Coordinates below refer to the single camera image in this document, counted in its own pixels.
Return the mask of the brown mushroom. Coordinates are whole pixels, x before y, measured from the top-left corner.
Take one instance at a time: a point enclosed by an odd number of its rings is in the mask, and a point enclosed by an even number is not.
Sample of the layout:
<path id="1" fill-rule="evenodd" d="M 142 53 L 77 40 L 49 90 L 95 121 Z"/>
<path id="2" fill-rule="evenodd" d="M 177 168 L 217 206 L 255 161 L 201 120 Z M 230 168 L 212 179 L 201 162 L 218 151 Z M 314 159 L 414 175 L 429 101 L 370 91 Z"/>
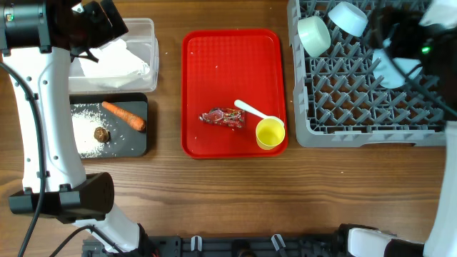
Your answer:
<path id="1" fill-rule="evenodd" d="M 100 143 L 106 143 L 110 139 L 110 133 L 103 127 L 97 127 L 94 131 L 94 138 Z"/>

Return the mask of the white napkin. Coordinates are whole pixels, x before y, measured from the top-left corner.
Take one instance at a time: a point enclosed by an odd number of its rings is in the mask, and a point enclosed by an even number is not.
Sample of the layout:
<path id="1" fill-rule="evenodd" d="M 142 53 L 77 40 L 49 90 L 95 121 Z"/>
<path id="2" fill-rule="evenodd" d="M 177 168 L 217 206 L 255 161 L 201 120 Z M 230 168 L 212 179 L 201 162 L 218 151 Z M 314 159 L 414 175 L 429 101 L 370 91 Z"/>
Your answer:
<path id="1" fill-rule="evenodd" d="M 112 41 L 103 48 L 90 49 L 89 52 L 98 59 L 97 62 L 87 58 L 78 60 L 81 77 L 90 84 L 118 89 L 151 71 L 145 61 L 127 49 L 123 39 Z"/>

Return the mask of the yellow plastic cup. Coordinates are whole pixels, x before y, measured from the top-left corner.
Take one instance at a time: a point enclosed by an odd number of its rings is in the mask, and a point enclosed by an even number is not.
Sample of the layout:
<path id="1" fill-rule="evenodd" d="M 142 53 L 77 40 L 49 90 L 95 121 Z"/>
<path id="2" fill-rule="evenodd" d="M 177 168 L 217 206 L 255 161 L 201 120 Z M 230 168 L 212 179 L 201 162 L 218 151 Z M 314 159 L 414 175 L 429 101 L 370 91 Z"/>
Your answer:
<path id="1" fill-rule="evenodd" d="M 286 137 L 285 126 L 276 119 L 263 119 L 256 126 L 256 141 L 263 150 L 279 146 Z"/>

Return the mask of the red snack wrapper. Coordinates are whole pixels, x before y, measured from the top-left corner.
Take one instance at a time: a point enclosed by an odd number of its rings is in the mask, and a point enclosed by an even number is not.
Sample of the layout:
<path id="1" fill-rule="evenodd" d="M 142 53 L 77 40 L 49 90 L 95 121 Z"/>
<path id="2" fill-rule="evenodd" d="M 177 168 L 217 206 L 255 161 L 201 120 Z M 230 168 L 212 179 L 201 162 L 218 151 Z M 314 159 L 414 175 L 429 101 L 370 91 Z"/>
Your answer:
<path id="1" fill-rule="evenodd" d="M 199 115 L 199 120 L 207 124 L 243 128 L 246 123 L 246 113 L 241 109 L 214 108 Z"/>

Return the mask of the orange carrot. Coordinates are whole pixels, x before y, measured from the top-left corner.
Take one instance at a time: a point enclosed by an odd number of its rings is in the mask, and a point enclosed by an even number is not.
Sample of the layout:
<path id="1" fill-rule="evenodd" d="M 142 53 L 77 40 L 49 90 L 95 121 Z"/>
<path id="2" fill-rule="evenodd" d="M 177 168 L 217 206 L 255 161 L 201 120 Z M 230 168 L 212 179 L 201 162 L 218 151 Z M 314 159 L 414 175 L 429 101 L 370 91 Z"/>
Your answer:
<path id="1" fill-rule="evenodd" d="M 144 131 L 146 128 L 146 121 L 140 116 L 133 114 L 129 111 L 126 111 L 114 104 L 103 101 L 101 105 L 111 112 L 113 115 L 120 118 L 122 121 L 126 122 L 132 129 L 136 131 Z"/>

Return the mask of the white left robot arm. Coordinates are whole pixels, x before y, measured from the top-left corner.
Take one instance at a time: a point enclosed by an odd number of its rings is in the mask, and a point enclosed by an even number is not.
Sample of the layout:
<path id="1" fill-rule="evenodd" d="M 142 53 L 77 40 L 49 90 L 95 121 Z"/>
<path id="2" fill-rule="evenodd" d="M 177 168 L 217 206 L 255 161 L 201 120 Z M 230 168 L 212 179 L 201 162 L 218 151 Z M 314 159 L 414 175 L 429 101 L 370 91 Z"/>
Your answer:
<path id="1" fill-rule="evenodd" d="M 111 175 L 85 171 L 71 120 L 71 62 L 92 59 L 93 48 L 127 31 L 112 1 L 1 3 L 1 67 L 14 86 L 25 158 L 9 208 L 88 231 L 112 254 L 157 256 L 144 228 L 115 204 Z"/>

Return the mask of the light blue bowl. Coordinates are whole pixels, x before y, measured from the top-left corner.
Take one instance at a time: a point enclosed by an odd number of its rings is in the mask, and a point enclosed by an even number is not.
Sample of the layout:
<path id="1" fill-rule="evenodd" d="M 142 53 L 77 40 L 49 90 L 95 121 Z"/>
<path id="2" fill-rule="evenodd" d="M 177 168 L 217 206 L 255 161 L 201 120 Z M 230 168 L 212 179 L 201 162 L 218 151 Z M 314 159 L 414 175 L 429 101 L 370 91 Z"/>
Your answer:
<path id="1" fill-rule="evenodd" d="M 346 33 L 360 37 L 368 24 L 367 15 L 348 2 L 341 2 L 329 11 L 328 17 Z"/>

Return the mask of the light blue plate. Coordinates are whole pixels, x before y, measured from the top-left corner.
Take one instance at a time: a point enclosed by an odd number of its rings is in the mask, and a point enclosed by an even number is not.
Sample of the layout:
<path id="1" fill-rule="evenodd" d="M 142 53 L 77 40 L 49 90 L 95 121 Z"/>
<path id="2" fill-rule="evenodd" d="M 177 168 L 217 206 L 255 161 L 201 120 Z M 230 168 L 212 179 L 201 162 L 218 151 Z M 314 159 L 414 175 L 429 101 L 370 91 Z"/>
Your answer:
<path id="1" fill-rule="evenodd" d="M 416 78 L 422 70 L 421 62 L 415 59 L 394 58 L 399 68 L 408 75 L 409 79 Z M 373 70 L 373 75 L 377 79 L 383 77 L 381 86 L 387 89 L 396 89 L 405 84 L 405 78 L 394 68 L 384 50 L 376 49 L 373 52 L 373 61 L 380 61 Z"/>

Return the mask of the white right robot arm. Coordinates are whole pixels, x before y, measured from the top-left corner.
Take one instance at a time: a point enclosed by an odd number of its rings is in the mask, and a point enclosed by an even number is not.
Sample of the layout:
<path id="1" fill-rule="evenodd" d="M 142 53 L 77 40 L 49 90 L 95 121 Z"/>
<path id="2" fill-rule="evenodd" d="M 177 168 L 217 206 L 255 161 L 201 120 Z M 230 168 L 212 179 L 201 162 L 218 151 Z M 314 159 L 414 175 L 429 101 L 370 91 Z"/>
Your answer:
<path id="1" fill-rule="evenodd" d="M 376 228 L 342 224 L 329 242 L 330 256 L 456 255 L 456 2 L 433 1 L 423 15 L 376 4 L 371 16 L 373 48 L 385 49 L 388 60 L 407 83 L 446 112 L 446 164 L 432 231 L 425 243 L 400 239 Z M 412 81 L 394 61 L 418 59 L 424 74 L 439 78 L 441 96 Z"/>

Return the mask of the green bowl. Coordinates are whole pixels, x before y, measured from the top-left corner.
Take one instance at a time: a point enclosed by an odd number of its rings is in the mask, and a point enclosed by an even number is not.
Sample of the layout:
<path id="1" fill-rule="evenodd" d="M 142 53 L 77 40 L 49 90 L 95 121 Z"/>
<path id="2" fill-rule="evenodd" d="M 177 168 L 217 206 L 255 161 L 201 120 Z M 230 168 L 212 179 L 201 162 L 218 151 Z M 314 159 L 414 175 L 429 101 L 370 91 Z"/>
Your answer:
<path id="1" fill-rule="evenodd" d="M 317 58 L 330 47 L 331 36 L 321 17 L 301 19 L 297 29 L 301 43 L 310 57 Z"/>

